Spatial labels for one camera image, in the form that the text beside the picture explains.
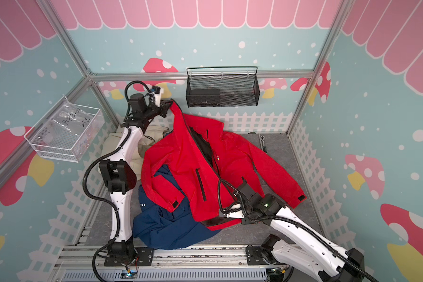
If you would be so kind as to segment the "red jacket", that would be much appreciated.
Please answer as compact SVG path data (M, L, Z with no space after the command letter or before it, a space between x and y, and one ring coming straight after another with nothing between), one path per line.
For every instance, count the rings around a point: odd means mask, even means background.
M263 179L291 208L306 200L280 164L223 122L184 114L176 102L170 111L173 131L146 151L141 173L144 192L161 208L173 213L187 199L194 221L216 231L240 223L219 218L219 208L235 202L220 180L235 188L246 182L264 196Z

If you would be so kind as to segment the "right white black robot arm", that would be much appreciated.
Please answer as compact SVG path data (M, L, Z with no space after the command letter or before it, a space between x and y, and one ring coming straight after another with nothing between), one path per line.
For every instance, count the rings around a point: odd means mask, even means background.
M240 219L242 224L265 223L281 232L295 245L269 236L260 248L267 264L287 264L317 282L361 282L376 278L365 271L364 255L355 248L346 250L300 220L272 194L261 196L244 181L238 188L221 179L217 189L230 192L233 203L219 204L220 217Z

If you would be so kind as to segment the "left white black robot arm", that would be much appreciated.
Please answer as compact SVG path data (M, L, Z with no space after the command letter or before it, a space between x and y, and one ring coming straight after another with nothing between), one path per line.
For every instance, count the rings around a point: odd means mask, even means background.
M149 87L142 81L128 83L124 96L128 108L121 124L122 137L116 149L92 162L82 180L82 188L86 196L106 203L112 208L110 239L99 251L105 253L106 266L126 266L137 258L130 222L130 202L133 189L137 186L137 176L130 166L130 161L137 151L139 141L145 137L151 121L157 116L166 117L172 104L172 101L162 99L162 90L159 86ZM88 176L96 166L109 192L109 200L94 196L88 190Z

